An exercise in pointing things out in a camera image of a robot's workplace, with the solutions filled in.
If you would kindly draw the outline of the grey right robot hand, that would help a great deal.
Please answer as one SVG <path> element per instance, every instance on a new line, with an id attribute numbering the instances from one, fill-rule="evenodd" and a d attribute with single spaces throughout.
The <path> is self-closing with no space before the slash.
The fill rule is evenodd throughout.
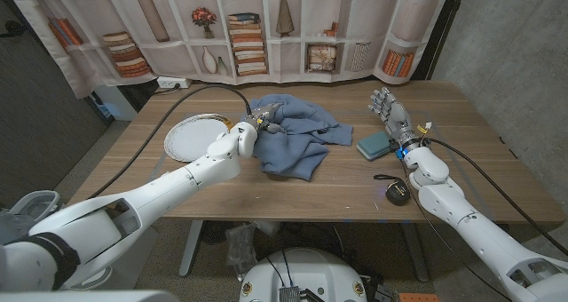
<path id="1" fill-rule="evenodd" d="M 410 151 L 420 146 L 410 115 L 388 88 L 374 90 L 372 103 L 367 107 L 384 123 L 389 136 L 403 149 Z"/>

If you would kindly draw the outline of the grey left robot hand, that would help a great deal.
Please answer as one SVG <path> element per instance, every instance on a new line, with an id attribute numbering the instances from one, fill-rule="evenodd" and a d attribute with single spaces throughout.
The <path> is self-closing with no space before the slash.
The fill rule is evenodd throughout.
<path id="1" fill-rule="evenodd" d="M 262 107 L 254 108 L 250 115 L 244 118 L 245 123 L 251 124 L 256 131 L 268 131 L 270 133 L 286 131 L 277 123 L 272 123 L 276 111 L 282 106 L 282 103 L 270 103 Z"/>

